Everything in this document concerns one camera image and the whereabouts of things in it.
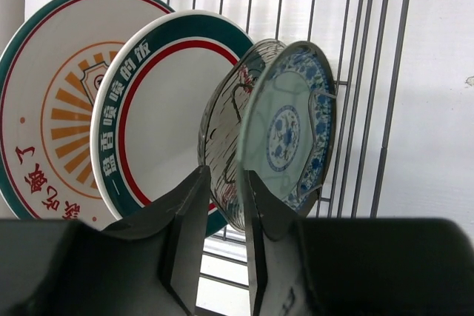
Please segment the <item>white plate orange sunburst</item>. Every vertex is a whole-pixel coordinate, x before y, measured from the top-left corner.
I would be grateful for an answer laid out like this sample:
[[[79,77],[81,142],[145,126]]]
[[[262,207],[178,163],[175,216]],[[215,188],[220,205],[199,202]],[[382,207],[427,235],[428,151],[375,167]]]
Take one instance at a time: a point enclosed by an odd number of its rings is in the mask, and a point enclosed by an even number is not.
[[[1,54],[1,199],[21,219],[114,222],[93,176],[90,122],[101,80],[161,0],[52,0]]]

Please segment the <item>small blue patterned plate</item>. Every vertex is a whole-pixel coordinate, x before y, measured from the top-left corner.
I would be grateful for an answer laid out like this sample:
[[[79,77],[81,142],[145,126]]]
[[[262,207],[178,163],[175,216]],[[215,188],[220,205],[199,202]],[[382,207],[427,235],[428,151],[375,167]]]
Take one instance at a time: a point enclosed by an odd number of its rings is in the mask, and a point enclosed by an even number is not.
[[[319,199],[336,134],[336,86],[310,41],[280,50],[257,79],[236,149],[238,198],[255,172],[270,193],[306,216]]]

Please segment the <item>clear round plate stand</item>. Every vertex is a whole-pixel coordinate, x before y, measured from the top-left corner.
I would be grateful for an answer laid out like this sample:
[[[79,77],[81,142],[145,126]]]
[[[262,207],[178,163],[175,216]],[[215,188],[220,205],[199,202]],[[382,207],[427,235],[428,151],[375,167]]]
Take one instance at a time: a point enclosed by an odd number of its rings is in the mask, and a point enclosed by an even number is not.
[[[212,202],[240,232],[245,222],[237,197],[235,155],[241,120],[260,75],[285,47],[273,38],[255,43],[218,84],[201,118],[198,162],[210,168]]]

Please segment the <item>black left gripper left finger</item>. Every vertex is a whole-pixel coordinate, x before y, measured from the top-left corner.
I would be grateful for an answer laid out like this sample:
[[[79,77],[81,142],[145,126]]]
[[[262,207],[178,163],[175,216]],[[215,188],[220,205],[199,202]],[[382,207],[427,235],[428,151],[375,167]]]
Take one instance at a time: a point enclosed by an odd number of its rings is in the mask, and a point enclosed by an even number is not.
[[[210,169],[199,166],[167,194],[104,229],[118,242],[111,312],[194,312],[209,200]]]

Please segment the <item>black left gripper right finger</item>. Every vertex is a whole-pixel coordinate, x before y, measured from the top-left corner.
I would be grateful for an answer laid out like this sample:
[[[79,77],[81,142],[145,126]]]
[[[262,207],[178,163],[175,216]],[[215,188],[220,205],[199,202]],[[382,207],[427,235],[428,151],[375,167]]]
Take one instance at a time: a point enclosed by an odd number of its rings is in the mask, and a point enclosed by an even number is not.
[[[244,219],[252,315],[286,315],[295,274],[287,237],[296,213],[269,191],[258,174],[244,171]]]

